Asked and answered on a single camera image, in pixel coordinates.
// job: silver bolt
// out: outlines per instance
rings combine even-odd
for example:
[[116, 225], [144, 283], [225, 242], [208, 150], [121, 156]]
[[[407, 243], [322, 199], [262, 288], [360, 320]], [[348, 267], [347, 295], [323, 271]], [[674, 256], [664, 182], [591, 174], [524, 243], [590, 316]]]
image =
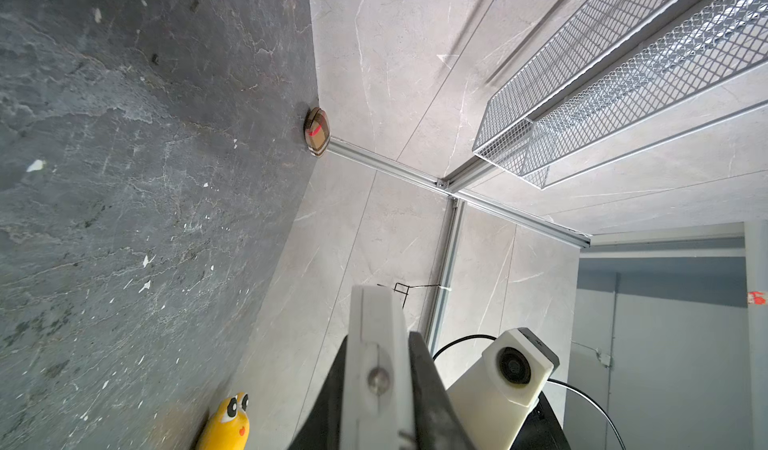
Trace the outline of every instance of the silver bolt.
[[381, 396], [389, 390], [389, 373], [382, 367], [373, 368], [368, 374], [368, 389], [373, 395]]

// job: yellow toy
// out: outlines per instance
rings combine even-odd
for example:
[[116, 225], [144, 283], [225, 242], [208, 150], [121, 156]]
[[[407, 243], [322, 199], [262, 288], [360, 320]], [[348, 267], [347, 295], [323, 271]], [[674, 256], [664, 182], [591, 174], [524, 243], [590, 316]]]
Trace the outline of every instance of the yellow toy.
[[250, 430], [247, 406], [248, 394], [242, 392], [221, 402], [206, 423], [197, 450], [244, 450]]

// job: black cable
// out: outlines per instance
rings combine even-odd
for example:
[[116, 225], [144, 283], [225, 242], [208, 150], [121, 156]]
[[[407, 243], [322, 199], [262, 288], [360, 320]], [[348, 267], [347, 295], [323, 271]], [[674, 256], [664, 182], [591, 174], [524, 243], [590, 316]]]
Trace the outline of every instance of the black cable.
[[433, 361], [436, 360], [437, 357], [439, 357], [441, 353], [443, 353], [445, 350], [451, 348], [455, 344], [461, 343], [461, 342], [465, 342], [466, 340], [472, 340], [472, 339], [496, 340], [496, 337], [490, 336], [490, 335], [482, 335], [482, 334], [463, 336], [462, 338], [460, 338], [458, 340], [454, 340], [453, 342], [450, 342], [446, 346], [444, 346], [441, 349], [437, 350], [437, 353], [435, 354], [435, 356], [432, 357], [432, 360]]
[[[473, 339], [496, 340], [496, 337], [490, 336], [490, 335], [483, 335], [483, 334], [463, 336], [462, 338], [460, 338], [458, 340], [454, 340], [453, 342], [450, 342], [446, 346], [444, 346], [441, 349], [437, 350], [437, 353], [435, 354], [435, 356], [432, 357], [432, 360], [433, 361], [436, 360], [437, 357], [439, 357], [441, 353], [443, 353], [445, 350], [451, 348], [455, 344], [461, 343], [461, 342], [465, 342], [467, 340], [473, 340]], [[554, 378], [549, 378], [547, 381], [552, 383], [552, 384], [554, 384], [554, 385], [561, 386], [563, 388], [567, 388], [568, 390], [571, 390], [573, 393], [575, 393], [576, 395], [582, 397], [587, 402], [590, 402], [593, 407], [597, 408], [600, 411], [600, 413], [603, 414], [603, 417], [605, 417], [605, 419], [608, 420], [608, 424], [614, 430], [614, 433], [616, 434], [616, 439], [619, 440], [619, 445], [621, 446], [621, 450], [627, 450], [627, 447], [624, 446], [624, 440], [622, 440], [621, 436], [619, 435], [619, 430], [617, 430], [616, 429], [616, 425], [614, 425], [614, 421], [610, 419], [610, 417], [608, 416], [608, 413], [603, 409], [603, 407], [600, 406], [599, 403], [597, 403], [595, 400], [593, 400], [592, 397], [590, 397], [586, 393], [582, 392], [581, 390], [579, 390], [578, 388], [576, 388], [576, 387], [574, 387], [572, 385], [569, 385], [568, 383], [561, 382], [560, 380], [555, 380]]]

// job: mesh panel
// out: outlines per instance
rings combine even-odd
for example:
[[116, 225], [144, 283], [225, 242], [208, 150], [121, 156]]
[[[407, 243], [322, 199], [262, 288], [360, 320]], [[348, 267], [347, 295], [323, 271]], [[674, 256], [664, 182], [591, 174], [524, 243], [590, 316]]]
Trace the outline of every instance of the mesh panel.
[[488, 101], [478, 149], [526, 116], [668, 0], [587, 0]]
[[[504, 145], [496, 142], [476, 154], [543, 187], [546, 167], [554, 160], [763, 61], [768, 54], [767, 3], [715, 0], [529, 124], [528, 134], [515, 143], [514, 158], [499, 158]], [[499, 140], [508, 141], [505, 135]]]

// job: red mark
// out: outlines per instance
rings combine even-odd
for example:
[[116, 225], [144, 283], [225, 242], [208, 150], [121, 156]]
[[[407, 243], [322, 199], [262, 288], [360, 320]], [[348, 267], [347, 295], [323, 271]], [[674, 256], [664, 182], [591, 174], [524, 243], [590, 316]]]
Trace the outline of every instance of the red mark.
[[317, 123], [317, 128], [315, 128], [315, 131], [310, 132], [310, 137], [314, 137], [321, 129], [322, 129], [322, 125]]
[[765, 305], [765, 293], [762, 291], [750, 291], [747, 293], [746, 302], [750, 305]]

